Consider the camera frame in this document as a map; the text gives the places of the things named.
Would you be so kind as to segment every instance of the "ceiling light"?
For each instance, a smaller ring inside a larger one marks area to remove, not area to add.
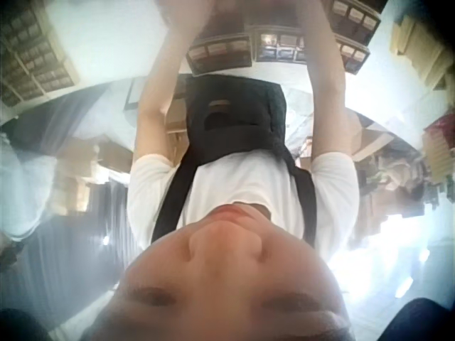
[[[406,292],[411,288],[412,282],[414,282],[414,280],[411,277],[406,278],[402,285],[397,289],[395,297],[396,298],[403,297],[406,294]]]
[[[424,263],[424,262],[427,261],[428,257],[429,257],[429,250],[428,250],[428,249],[425,249],[425,250],[422,250],[422,251],[420,252],[419,260],[420,260],[422,263]]]

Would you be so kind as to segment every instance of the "person's right arm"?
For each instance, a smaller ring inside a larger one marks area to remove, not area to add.
[[[314,96],[311,158],[341,152],[351,155],[345,108],[346,77],[340,51],[320,0],[301,0],[299,18]]]

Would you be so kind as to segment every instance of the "person's left arm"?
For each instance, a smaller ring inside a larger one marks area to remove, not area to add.
[[[151,69],[137,120],[134,161],[149,154],[170,159],[166,114],[171,106],[181,63],[208,21],[213,0],[160,0],[169,20],[169,32]]]

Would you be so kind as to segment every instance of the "backpack strap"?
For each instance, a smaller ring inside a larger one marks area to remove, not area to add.
[[[286,146],[270,131],[259,126],[230,126],[204,133],[190,144],[177,168],[164,197],[151,242],[155,242],[177,228],[183,206],[194,180],[198,166],[216,161],[232,153],[254,150],[270,151],[283,159],[289,173],[296,181],[297,194],[304,214],[304,240],[314,247],[316,240],[316,191],[311,174],[297,168]]]

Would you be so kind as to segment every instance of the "cardboard box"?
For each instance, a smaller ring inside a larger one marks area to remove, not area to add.
[[[50,211],[61,216],[87,212],[90,187],[81,179],[57,173],[49,199]]]
[[[98,163],[112,171],[129,174],[133,164],[133,152],[112,141],[102,142]]]

